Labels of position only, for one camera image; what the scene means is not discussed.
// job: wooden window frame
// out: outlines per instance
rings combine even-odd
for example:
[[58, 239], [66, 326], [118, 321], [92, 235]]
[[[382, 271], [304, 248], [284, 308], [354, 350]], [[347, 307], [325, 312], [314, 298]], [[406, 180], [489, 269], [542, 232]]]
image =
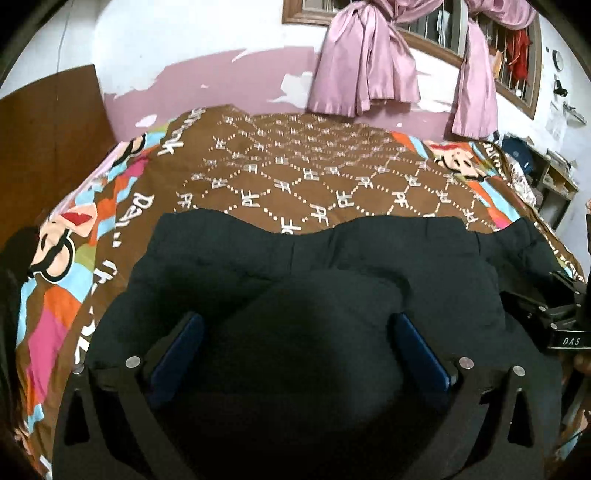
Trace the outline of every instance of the wooden window frame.
[[[303, 0], [283, 0], [283, 18], [284, 24], [307, 24], [307, 25], [330, 25], [330, 22], [335, 17], [334, 13], [304, 10]], [[503, 85], [498, 80], [495, 80], [496, 92], [509, 100], [519, 110], [525, 113], [532, 120], [535, 117], [535, 110], [538, 105], [538, 96], [540, 93], [540, 79], [542, 72], [542, 42], [540, 31], [540, 19], [536, 16], [530, 28], [534, 33], [533, 43], [530, 48], [530, 71], [533, 72], [534, 83], [532, 85], [532, 94], [529, 102], [517, 97], [511, 90]], [[399, 30], [410, 48], [420, 50], [429, 56], [436, 59], [443, 60], [454, 67], [460, 68], [462, 66], [463, 58], [456, 54], [453, 50], [444, 48], [441, 45], [428, 40], [420, 35], [408, 32], [406, 30]]]

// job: pink curtain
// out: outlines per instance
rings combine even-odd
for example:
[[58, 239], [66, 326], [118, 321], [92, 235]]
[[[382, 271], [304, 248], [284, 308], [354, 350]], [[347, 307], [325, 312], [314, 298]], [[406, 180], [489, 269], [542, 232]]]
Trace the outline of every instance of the pink curtain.
[[[470, 17], [484, 13], [495, 22], [520, 30], [536, 15], [526, 0], [464, 0]], [[488, 44], [478, 24], [468, 19], [466, 51], [457, 88], [457, 111], [452, 131], [471, 138], [484, 138], [498, 128], [495, 79], [489, 60]]]
[[415, 61], [395, 25], [414, 22], [442, 2], [363, 0], [341, 10], [324, 41], [309, 110], [356, 116], [373, 100], [418, 102]]

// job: bedspread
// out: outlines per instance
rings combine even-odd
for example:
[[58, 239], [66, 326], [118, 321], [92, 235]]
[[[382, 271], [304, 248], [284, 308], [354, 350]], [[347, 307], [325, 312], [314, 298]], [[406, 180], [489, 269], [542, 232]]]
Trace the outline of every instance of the bedspread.
[[456, 216], [484, 233], [528, 217], [565, 271], [581, 274], [513, 190], [494, 145], [421, 141], [308, 113], [194, 109], [129, 142], [108, 172], [66, 203], [41, 227], [17, 338], [23, 435], [44, 475], [72, 366], [84, 361], [165, 212], [215, 209], [287, 235], [360, 216]]

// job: red cloth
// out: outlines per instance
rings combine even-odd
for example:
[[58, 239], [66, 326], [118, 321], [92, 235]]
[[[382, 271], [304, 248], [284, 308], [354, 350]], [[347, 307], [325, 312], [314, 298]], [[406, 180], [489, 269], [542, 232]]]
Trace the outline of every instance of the red cloth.
[[527, 80], [527, 47], [531, 44], [525, 29], [513, 33], [507, 43], [507, 55], [509, 55], [509, 70], [513, 74], [515, 82]]

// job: black fabric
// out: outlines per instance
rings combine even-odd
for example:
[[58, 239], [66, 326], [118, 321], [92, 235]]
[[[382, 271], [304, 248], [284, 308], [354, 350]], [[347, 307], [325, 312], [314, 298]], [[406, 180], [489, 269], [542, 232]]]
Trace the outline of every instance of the black fabric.
[[289, 236], [211, 210], [164, 215], [86, 363], [141, 356], [197, 311], [203, 348], [158, 415], [200, 472], [296, 479], [329, 465], [341, 478], [390, 478], [437, 425], [388, 339], [405, 311], [449, 355], [524, 367], [548, 453], [560, 363], [505, 314], [499, 289], [558, 268], [525, 219], [492, 235], [455, 218], [378, 216]]

